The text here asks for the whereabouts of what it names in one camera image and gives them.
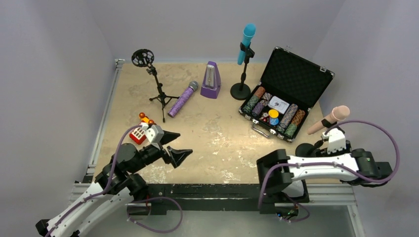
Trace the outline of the black round-base stand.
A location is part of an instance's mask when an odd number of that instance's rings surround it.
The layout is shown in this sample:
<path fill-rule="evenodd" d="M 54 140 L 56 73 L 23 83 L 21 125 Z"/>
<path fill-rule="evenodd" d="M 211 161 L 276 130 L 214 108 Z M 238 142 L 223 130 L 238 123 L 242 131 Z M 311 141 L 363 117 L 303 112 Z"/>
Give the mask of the black round-base stand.
<path fill-rule="evenodd" d="M 338 128 L 339 130 L 341 130 L 340 127 L 337 126 L 337 123 L 336 123 L 336 124 L 332 125 L 330 128 L 326 128 L 327 130 L 324 131 L 321 134 L 320 140 L 328 140 L 327 133 L 331 129 L 334 129 L 334 128 Z M 337 152 L 337 153 L 333 153 L 333 154 L 328 154 L 328 153 L 327 154 L 314 154 L 313 153 L 314 152 L 314 144 L 302 143 L 302 144 L 300 144 L 300 145 L 297 146 L 297 148 L 295 150 L 295 155 L 296 156 L 299 156 L 299 157 L 327 157 L 327 156 L 337 156 L 340 153 L 342 153 L 343 151 Z"/>
<path fill-rule="evenodd" d="M 239 83 L 234 84 L 230 89 L 231 96 L 236 100 L 246 100 L 250 94 L 250 87 L 245 84 L 245 80 L 247 77 L 247 67 L 248 63 L 251 58 L 254 57 L 254 51 L 249 46 L 245 46 L 242 42 L 240 43 L 240 50 L 245 54 L 244 57 L 244 70 L 241 74 L 241 81 Z"/>

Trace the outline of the pink microphone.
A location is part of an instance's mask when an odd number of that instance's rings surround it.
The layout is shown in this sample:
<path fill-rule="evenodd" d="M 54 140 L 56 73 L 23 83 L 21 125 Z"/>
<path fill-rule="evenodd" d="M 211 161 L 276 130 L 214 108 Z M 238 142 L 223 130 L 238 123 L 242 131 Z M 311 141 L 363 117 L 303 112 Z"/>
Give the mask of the pink microphone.
<path fill-rule="evenodd" d="M 330 128 L 332 125 L 336 124 L 338 121 L 345 120 L 350 115 L 350 109 L 345 106 L 337 106 L 332 109 L 332 111 L 326 115 L 322 120 L 316 122 L 308 130 L 307 134 L 311 135 L 323 128 Z"/>

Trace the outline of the purple glitter microphone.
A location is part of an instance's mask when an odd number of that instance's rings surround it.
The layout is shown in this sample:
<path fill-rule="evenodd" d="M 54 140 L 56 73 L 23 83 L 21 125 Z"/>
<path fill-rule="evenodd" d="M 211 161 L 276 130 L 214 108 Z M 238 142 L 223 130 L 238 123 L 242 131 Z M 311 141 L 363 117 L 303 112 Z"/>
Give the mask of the purple glitter microphone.
<path fill-rule="evenodd" d="M 192 96 L 192 94 L 198 89 L 198 86 L 199 86 L 199 84 L 195 80 L 193 80 L 189 83 L 188 87 L 183 91 L 181 96 L 177 99 L 175 104 L 169 110 L 169 112 L 168 112 L 169 117 L 173 118 L 177 115 L 177 113 L 185 105 L 185 103 Z"/>

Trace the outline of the black round-base stand front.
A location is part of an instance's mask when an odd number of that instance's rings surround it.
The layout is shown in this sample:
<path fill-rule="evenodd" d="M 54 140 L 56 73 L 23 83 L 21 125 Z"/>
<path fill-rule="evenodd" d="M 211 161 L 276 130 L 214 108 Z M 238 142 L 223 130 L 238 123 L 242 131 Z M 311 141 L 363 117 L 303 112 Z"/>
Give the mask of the black round-base stand front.
<path fill-rule="evenodd" d="M 250 94 L 250 87 L 245 84 L 245 80 L 247 77 L 247 67 L 248 63 L 251 58 L 254 57 L 254 51 L 249 46 L 245 46 L 242 42 L 240 43 L 240 50 L 245 54 L 244 57 L 244 70 L 241 74 L 241 81 L 239 83 L 234 84 L 230 89 L 231 96 L 236 100 L 246 100 Z"/>

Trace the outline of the blue microphone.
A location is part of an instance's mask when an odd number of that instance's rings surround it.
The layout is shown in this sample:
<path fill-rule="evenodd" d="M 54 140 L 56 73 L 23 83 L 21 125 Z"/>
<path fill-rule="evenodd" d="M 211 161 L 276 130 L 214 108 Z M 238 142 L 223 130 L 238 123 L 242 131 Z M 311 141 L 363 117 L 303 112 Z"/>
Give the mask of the blue microphone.
<path fill-rule="evenodd" d="M 243 38 L 240 44 L 240 51 L 237 59 L 237 64 L 241 65 L 244 62 L 246 50 L 251 44 L 251 40 L 256 32 L 256 26 L 254 23 L 248 23 L 243 29 Z"/>

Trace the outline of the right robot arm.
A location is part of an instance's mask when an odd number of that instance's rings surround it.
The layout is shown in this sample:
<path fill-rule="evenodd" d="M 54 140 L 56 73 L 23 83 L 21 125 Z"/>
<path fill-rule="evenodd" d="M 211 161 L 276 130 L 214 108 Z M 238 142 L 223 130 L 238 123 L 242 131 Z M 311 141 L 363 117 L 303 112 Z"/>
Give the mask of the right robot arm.
<path fill-rule="evenodd" d="M 274 150 L 256 161 L 260 183 L 257 208 L 267 206 L 268 199 L 277 195 L 289 197 L 288 189 L 295 197 L 304 195 L 302 181 L 307 179 L 337 179 L 352 186 L 379 187 L 387 184 L 396 174 L 400 165 L 400 154 L 396 147 L 396 163 L 376 161 L 371 152 L 351 148 L 346 142 L 343 149 L 318 149 L 303 143 L 297 147 L 295 155 L 286 150 Z"/>

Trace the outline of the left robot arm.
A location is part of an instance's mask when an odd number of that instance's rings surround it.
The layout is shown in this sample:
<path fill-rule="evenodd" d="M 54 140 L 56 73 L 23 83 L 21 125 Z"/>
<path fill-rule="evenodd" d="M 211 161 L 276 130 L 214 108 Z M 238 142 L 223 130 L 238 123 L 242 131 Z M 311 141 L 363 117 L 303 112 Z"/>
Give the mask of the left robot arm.
<path fill-rule="evenodd" d="M 165 200 L 181 206 L 172 198 L 149 197 L 149 186 L 138 171 L 163 159 L 177 168 L 192 154 L 192 149 L 176 150 L 163 146 L 180 135 L 173 132 L 152 132 L 150 144 L 138 150 L 131 143 L 120 141 L 110 163 L 96 176 L 88 189 L 68 208 L 52 219 L 42 219 L 36 229 L 42 237 L 85 237 L 103 219 L 117 209 L 132 202 L 143 202 L 150 209 L 150 202 Z"/>

